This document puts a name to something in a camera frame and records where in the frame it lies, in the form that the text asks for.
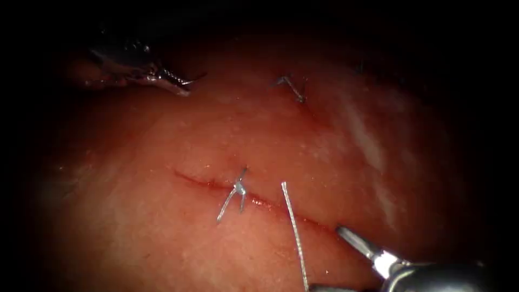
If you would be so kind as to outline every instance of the surgical suture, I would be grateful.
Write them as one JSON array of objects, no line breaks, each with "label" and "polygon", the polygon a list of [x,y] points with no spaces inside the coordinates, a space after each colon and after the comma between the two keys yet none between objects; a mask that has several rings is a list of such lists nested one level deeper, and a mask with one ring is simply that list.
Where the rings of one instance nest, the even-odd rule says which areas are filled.
[{"label": "surgical suture", "polygon": [[303,80],[304,80],[303,87],[301,88],[301,91],[298,91],[297,88],[292,83],[292,81],[290,81],[290,77],[292,77],[292,74],[287,74],[287,75],[281,76],[280,78],[278,78],[276,80],[275,85],[280,85],[283,83],[288,84],[288,86],[290,86],[290,89],[292,89],[294,94],[297,96],[297,101],[300,103],[304,103],[305,101],[307,101],[307,98],[304,95],[304,88],[306,86],[308,78],[303,77]]},{"label": "surgical suture", "polygon": [[238,179],[236,180],[236,183],[233,185],[232,191],[227,196],[227,199],[225,200],[225,203],[223,203],[222,209],[220,210],[220,214],[218,214],[218,218],[216,218],[217,222],[220,222],[223,217],[223,213],[225,212],[225,209],[227,208],[227,205],[231,201],[231,198],[234,196],[234,194],[238,193],[242,196],[241,203],[239,205],[239,212],[243,212],[243,206],[245,205],[245,195],[247,194],[247,191],[245,190],[245,187],[242,185],[242,179],[245,175],[245,172],[247,171],[247,168],[244,168]]},{"label": "surgical suture", "polygon": [[294,216],[294,211],[292,210],[292,205],[290,203],[290,198],[288,197],[288,189],[287,182],[281,183],[281,189],[283,190],[283,196],[285,197],[285,201],[287,203],[288,213],[290,215],[290,222],[292,223],[292,229],[294,230],[294,236],[296,237],[296,246],[297,246],[297,255],[299,256],[299,261],[301,264],[301,274],[303,276],[303,285],[304,290],[308,291],[308,278],[307,278],[307,270],[304,267],[304,259],[303,259],[303,249],[301,248],[301,239],[299,238],[299,233],[297,232],[296,219]]}]

